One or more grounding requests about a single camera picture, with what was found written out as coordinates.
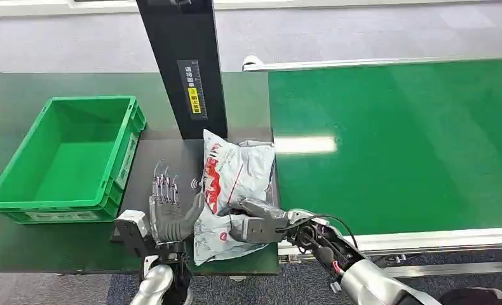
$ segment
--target black wire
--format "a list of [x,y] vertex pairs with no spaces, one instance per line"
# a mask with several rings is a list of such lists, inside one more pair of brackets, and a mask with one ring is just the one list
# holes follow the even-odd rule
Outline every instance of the black wire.
[[284,232],[286,230],[290,230],[290,229],[293,229],[297,226],[300,226],[304,223],[306,223],[307,221],[310,221],[310,220],[313,220],[315,218],[319,218],[319,217],[326,217],[326,218],[331,218],[331,219],[335,219],[336,221],[338,221],[340,224],[343,225],[343,227],[348,231],[348,234],[350,234],[350,237],[352,237],[352,242],[354,243],[354,247],[358,248],[358,243],[356,242],[356,238],[354,237],[354,233],[352,233],[352,230],[350,229],[350,227],[348,227],[347,224],[344,223],[344,221],[340,218],[338,218],[337,216],[335,215],[332,215],[332,214],[314,214],[313,216],[309,216],[309,217],[306,217],[306,218],[303,218],[287,227],[282,227],[280,229],[276,229],[275,231],[277,233],[280,233],[280,232]]

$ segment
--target tabletop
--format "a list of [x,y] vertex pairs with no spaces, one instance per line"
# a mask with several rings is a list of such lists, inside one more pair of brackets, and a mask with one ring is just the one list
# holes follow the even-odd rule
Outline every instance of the tabletop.
[[271,71],[269,91],[276,144],[307,144],[276,154],[283,209],[361,235],[502,228],[502,59]]
[[[225,73],[230,134],[271,132],[268,80],[261,73]],[[135,95],[148,129],[167,141],[180,139],[158,73],[0,74],[0,173],[50,97]],[[110,243],[111,223],[15,224],[0,215],[0,271],[132,273],[140,260]],[[228,261],[191,266],[195,274],[272,274],[276,245]]]

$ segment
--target plastic mailer bag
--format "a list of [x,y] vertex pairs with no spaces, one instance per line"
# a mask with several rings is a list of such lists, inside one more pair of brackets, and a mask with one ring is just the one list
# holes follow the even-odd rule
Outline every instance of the plastic mailer bag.
[[275,158],[272,143],[245,141],[239,146],[204,130],[203,187],[205,208],[194,226],[194,261],[232,259],[266,245],[242,243],[230,235],[231,219],[246,215],[217,216],[229,202],[244,198],[266,200]]

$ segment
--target green plastic crate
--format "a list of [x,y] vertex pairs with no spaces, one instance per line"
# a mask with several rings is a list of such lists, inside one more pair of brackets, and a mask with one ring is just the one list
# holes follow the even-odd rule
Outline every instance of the green plastic crate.
[[0,213],[22,224],[112,221],[145,125],[133,96],[49,99],[0,176]]

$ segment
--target robotic hand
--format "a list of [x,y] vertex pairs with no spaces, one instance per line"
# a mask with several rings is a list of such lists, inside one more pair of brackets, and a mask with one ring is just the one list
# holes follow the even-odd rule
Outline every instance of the robotic hand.
[[[229,204],[223,215],[245,213],[249,218],[232,223],[229,234],[248,243],[273,243],[286,239],[310,251],[335,281],[334,292],[345,291],[357,305],[439,305],[430,295],[393,279],[361,254],[350,229],[341,219],[293,209],[288,212],[259,200]],[[352,243],[326,218],[338,220],[349,232]]]
[[125,210],[115,220],[124,244],[149,263],[144,264],[144,279],[131,305],[191,305],[191,274],[184,240],[193,233],[204,205],[204,193],[194,197],[185,213],[177,201],[156,196],[154,202],[151,198],[150,228],[145,213],[140,211]]

